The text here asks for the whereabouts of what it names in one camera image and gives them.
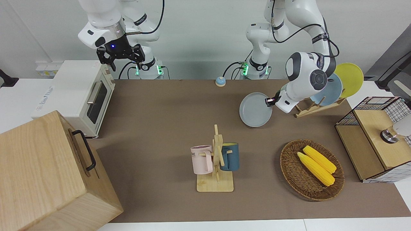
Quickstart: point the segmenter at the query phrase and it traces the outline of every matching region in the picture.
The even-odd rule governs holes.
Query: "mug rack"
[[[224,166],[225,163],[222,155],[223,135],[218,134],[217,124],[214,125],[214,133],[211,153],[214,168],[212,173],[197,175],[197,191],[232,192],[234,191],[233,172],[220,170],[220,164]]]

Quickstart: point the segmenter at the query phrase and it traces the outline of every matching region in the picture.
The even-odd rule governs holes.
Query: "gray plate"
[[[247,126],[261,127],[269,121],[272,108],[267,107],[266,98],[268,97],[263,93],[253,92],[242,100],[240,117]]]

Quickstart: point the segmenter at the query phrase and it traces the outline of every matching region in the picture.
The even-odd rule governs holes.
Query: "yellow corn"
[[[331,163],[323,154],[319,153],[317,150],[313,149],[311,146],[307,145],[305,148],[303,148],[303,151],[305,154],[311,159],[313,159],[315,162],[317,162],[321,167],[323,167],[327,172],[333,174],[335,173],[335,170],[337,170],[337,167]]]
[[[327,172],[323,167],[321,167],[317,162],[311,159],[309,156],[297,152],[298,157],[307,169],[319,179],[325,186],[330,186],[334,184],[335,178]]]

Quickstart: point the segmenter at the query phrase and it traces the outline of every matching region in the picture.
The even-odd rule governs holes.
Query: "label on oven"
[[[42,98],[41,102],[39,103],[39,105],[37,106],[36,111],[41,111],[43,109],[44,104],[46,104],[46,102],[47,102],[48,98],[50,97],[51,93],[53,92],[53,90],[54,90],[54,86],[51,85],[48,88],[47,92],[43,95],[43,98]]]

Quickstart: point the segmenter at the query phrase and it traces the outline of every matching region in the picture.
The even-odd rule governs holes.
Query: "wicker basket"
[[[310,145],[329,159],[337,170],[332,175],[333,185],[327,187],[321,183],[300,161],[297,152]],[[289,185],[302,196],[313,201],[325,201],[336,197],[344,185],[344,171],[337,158],[324,146],[311,140],[294,140],[285,145],[280,155],[281,171]]]

